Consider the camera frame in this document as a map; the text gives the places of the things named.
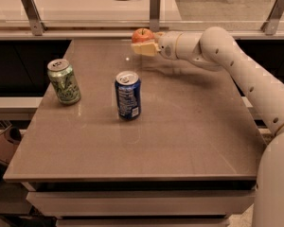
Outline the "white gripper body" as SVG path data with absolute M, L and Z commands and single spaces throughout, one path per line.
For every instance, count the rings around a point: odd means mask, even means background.
M 180 31 L 170 31 L 164 33 L 158 40 L 160 55 L 168 60 L 178 60 L 177 42 L 182 33 Z

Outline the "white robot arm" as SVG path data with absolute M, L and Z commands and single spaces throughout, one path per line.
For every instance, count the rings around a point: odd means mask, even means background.
M 132 49 L 140 55 L 161 55 L 229 73 L 274 136 L 257 171 L 253 227 L 284 227 L 284 83 L 247 56 L 234 38 L 217 26 L 201 35 L 139 28 L 132 35 Z

